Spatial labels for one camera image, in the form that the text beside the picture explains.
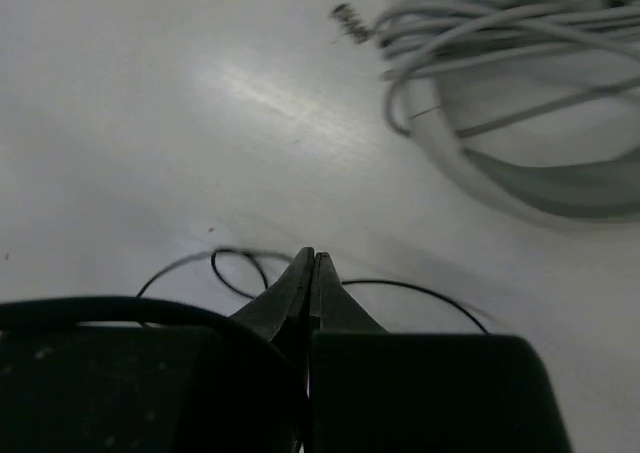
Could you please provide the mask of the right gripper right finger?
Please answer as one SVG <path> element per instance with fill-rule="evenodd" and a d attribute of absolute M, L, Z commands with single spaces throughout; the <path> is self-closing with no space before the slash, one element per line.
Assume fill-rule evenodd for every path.
<path fill-rule="evenodd" d="M 385 332 L 343 287 L 328 253 L 317 253 L 309 289 L 312 331 Z"/>

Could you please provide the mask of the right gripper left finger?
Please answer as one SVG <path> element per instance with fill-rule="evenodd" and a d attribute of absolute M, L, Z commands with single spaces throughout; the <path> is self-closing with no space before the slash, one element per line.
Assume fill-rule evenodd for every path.
<path fill-rule="evenodd" d="M 274 345 L 305 340 L 313 269 L 314 249 L 303 247 L 275 283 L 232 314 L 231 319 Z"/>

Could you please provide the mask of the black wired headphones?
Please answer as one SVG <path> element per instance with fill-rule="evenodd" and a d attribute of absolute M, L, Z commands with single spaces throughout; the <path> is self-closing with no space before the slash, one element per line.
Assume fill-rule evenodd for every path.
<path fill-rule="evenodd" d="M 219 247 L 180 258 L 158 271 L 149 282 L 141 287 L 133 297 L 125 296 L 75 296 L 66 298 L 46 298 L 29 301 L 4 303 L 1 306 L 1 328 L 10 330 L 53 330 L 73 327 L 85 323 L 129 322 L 141 326 L 158 324 L 163 326 L 203 327 L 213 330 L 227 339 L 248 346 L 250 351 L 264 356 L 272 370 L 291 375 L 293 360 L 287 357 L 283 349 L 261 338 L 249 328 L 235 322 L 231 316 L 224 316 L 193 305 L 148 298 L 145 293 L 153 282 L 170 272 L 190 263 L 208 260 L 212 266 L 217 264 L 221 256 L 239 256 L 245 258 L 256 270 L 260 270 L 261 258 L 278 259 L 289 265 L 294 257 L 275 251 Z M 472 314 L 469 308 L 459 301 L 444 294 L 437 293 L 422 286 L 379 278 L 362 278 L 343 280 L 343 287 L 350 286 L 388 286 L 407 289 L 439 300 L 471 321 L 481 333 L 488 330 L 485 325 Z M 256 298 L 231 283 L 226 288 L 244 299 L 246 304 Z"/>

